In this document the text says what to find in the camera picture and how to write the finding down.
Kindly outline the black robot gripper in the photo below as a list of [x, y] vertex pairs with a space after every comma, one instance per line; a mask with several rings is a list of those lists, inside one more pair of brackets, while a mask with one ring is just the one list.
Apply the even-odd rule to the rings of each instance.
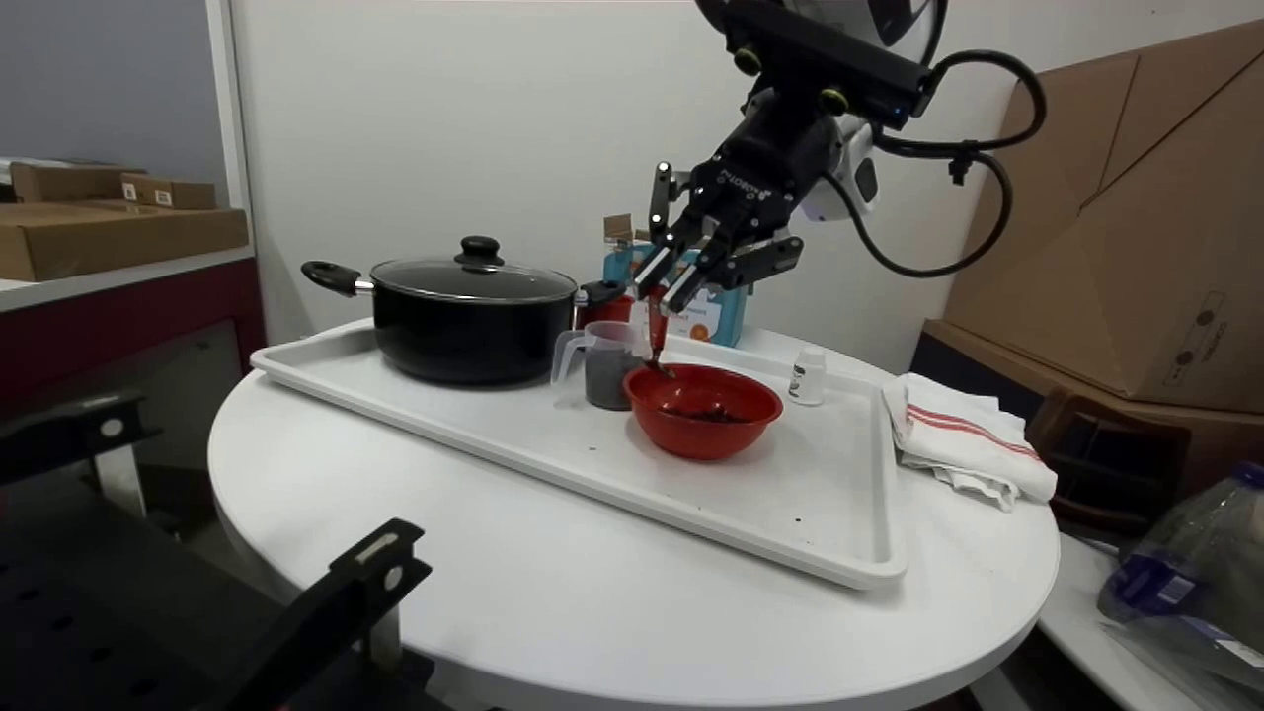
[[682, 311], [703, 287], [748, 287], [789, 273], [801, 236], [774, 236], [836, 156], [828, 113], [748, 113], [719, 152], [682, 177], [686, 204], [633, 270], [636, 296]]

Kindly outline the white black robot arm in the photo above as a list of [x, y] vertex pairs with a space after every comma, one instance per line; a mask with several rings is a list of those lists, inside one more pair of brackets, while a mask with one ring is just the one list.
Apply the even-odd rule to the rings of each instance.
[[756, 81], [740, 127], [693, 171], [660, 162], [633, 293], [678, 311], [701, 287], [785, 273], [789, 212], [836, 171], [841, 120], [906, 127], [931, 99], [949, 0], [697, 0]]

